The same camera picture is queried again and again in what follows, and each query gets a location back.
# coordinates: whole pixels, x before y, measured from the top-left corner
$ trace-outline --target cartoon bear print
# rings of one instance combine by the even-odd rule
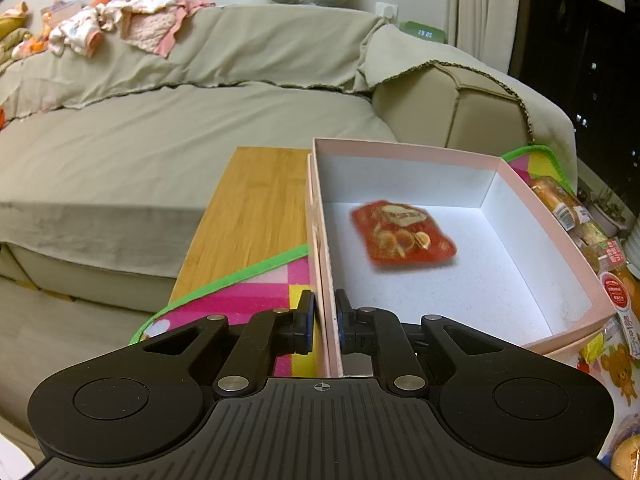
[[[620,396],[625,396],[626,403],[631,406],[631,397],[637,399],[638,394],[634,390],[636,382],[631,378],[629,347],[622,343],[618,345],[618,348],[609,347],[609,355],[603,354],[600,358],[600,364],[611,375],[613,384],[620,388]]]

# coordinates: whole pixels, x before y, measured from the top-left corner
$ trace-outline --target packaged bread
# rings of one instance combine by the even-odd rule
[[[613,238],[596,244],[583,244],[580,251],[597,275],[620,266],[625,266],[626,269],[625,253]]]
[[[532,179],[529,187],[579,248],[607,240],[607,235],[591,220],[587,208],[550,176]]]
[[[611,459],[611,471],[620,480],[640,480],[640,434],[622,442]]]
[[[456,254],[424,209],[379,200],[351,211],[351,220],[377,264],[440,262]]]

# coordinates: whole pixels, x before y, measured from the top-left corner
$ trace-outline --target food label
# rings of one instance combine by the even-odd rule
[[[604,242],[606,245],[607,258],[609,259],[612,267],[617,267],[619,264],[626,262],[625,254],[620,249],[615,240],[607,240]]]
[[[422,222],[427,219],[427,215],[421,211],[415,209],[408,209],[399,205],[390,204],[382,207],[387,220],[399,225],[400,227],[407,227],[417,222]]]
[[[586,224],[591,221],[591,215],[584,206],[576,205],[574,211],[578,215],[578,224]]]
[[[575,227],[575,220],[571,215],[571,210],[564,202],[559,203],[558,206],[556,206],[556,208],[552,211],[552,213],[558,219],[560,225],[564,228],[565,231],[570,231]]]
[[[626,343],[629,346],[629,353],[635,359],[640,359],[640,341],[638,341],[640,322],[631,309],[631,298],[625,286],[610,272],[603,272],[600,275],[600,282],[616,307]]]

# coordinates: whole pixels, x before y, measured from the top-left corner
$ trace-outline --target pink cardboard box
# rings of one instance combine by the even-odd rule
[[[431,146],[315,139],[307,168],[312,285],[324,338],[318,373],[370,374],[364,355],[342,356],[334,290],[354,308],[401,322],[440,314],[547,354],[601,327],[614,309],[571,238],[501,158]],[[350,211],[389,200],[426,209],[456,243],[432,267],[374,265]]]

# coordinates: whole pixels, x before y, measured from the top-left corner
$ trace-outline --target baby clothes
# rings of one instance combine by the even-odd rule
[[[62,56],[68,45],[76,54],[91,57],[101,42],[98,12],[87,6],[50,32],[48,49],[56,56]]]
[[[25,19],[29,15],[29,7],[27,2],[20,2],[16,6],[7,9],[0,14],[0,18],[21,18]]]
[[[102,41],[101,30],[117,30],[126,43],[167,57],[182,20],[214,5],[205,0],[111,0],[87,6],[51,31],[48,49],[61,56],[69,46],[91,57]]]
[[[122,33],[122,39],[153,54],[175,22],[175,9],[163,9],[155,14],[134,14],[129,28]]]
[[[97,10],[103,30],[117,29],[127,43],[167,57],[182,20],[212,6],[205,0],[111,0]]]

